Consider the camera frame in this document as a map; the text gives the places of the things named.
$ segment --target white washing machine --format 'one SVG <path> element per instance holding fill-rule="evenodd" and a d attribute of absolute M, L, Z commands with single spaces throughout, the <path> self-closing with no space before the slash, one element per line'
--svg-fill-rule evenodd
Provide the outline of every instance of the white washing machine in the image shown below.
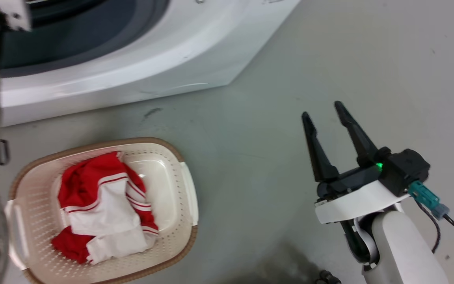
<path fill-rule="evenodd" d="M 3 126 L 229 84 L 300 0 L 29 0 Z"/>

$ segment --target washing machine door opening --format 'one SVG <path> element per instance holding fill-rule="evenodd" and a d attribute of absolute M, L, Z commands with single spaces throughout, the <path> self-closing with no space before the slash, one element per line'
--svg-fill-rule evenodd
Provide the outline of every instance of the washing machine door opening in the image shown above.
<path fill-rule="evenodd" d="M 6 33 L 2 77 L 78 65 L 125 47 L 162 18 L 169 0 L 29 0 L 32 32 Z"/>

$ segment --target plastic basket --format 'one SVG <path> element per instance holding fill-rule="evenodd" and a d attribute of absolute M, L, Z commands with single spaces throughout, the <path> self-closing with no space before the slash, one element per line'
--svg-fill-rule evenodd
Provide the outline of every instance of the plastic basket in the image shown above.
<path fill-rule="evenodd" d="M 124 162 L 144 175 L 160 236 L 145 252 L 96 265 L 78 264 L 50 244 L 65 227 L 56 198 L 61 175 L 80 161 L 111 151 L 123 151 Z M 197 198 L 189 169 L 173 146 L 157 138 L 93 144 L 36 160 L 18 174 L 9 199 L 5 208 L 9 255 L 34 284 L 114 284 L 138 279 L 180 261 L 197 234 Z"/>

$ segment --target red and white cloth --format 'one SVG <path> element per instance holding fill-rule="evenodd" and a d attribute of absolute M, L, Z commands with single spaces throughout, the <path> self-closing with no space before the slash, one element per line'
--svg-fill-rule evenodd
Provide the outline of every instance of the red and white cloth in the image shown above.
<path fill-rule="evenodd" d="M 91 264 L 153 246 L 158 227 L 141 178 L 112 152 L 67 169 L 58 201 L 70 227 L 52 240 L 66 257 Z"/>

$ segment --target cable connector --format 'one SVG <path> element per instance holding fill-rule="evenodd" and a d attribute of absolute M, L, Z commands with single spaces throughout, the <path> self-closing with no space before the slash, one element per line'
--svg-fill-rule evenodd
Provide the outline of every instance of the cable connector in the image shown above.
<path fill-rule="evenodd" d="M 427 207 L 437 220 L 443 219 L 443 217 L 449 213 L 449 208 L 447 208 L 446 205 L 441 204 L 441 199 L 423 185 L 421 181 L 417 180 L 412 182 L 409 185 L 407 192 L 417 202 Z"/>

